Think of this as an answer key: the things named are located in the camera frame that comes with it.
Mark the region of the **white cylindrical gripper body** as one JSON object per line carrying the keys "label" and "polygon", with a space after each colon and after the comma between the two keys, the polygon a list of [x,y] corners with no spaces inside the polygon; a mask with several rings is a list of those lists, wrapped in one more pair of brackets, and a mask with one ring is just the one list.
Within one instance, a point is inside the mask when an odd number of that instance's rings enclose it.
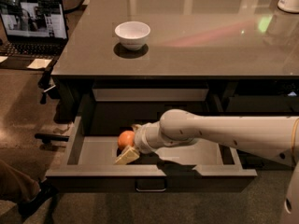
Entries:
{"label": "white cylindrical gripper body", "polygon": [[135,148],[142,154],[150,154],[157,149],[164,147],[163,135],[160,130],[160,123],[146,123],[135,132]]}

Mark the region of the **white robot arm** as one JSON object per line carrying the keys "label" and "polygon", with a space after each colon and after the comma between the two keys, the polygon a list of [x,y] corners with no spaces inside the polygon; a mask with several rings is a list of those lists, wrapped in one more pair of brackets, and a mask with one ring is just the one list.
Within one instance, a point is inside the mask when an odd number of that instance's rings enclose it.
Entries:
{"label": "white robot arm", "polygon": [[117,164],[135,161],[162,147],[181,147],[204,139],[226,147],[291,166],[289,184],[279,224],[299,222],[299,118],[204,117],[171,109],[159,121],[134,125],[133,133],[120,140]]}

